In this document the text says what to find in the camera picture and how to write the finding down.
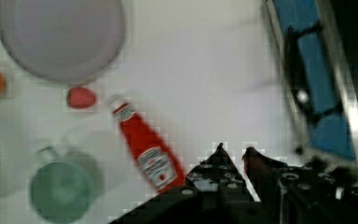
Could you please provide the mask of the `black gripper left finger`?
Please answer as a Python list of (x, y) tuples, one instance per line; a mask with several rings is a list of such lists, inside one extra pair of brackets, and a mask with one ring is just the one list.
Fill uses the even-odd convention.
[(245, 180), (224, 149), (223, 143), (219, 143), (206, 160), (201, 161), (186, 175), (186, 187), (207, 193), (216, 193), (220, 187), (246, 191)]

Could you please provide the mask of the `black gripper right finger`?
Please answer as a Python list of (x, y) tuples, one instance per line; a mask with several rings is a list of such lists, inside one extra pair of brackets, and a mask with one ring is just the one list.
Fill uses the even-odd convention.
[(242, 160), (244, 172), (250, 179), (260, 201), (268, 205), (275, 204), (281, 169), (287, 169), (288, 165), (261, 154), (254, 147), (246, 148)]

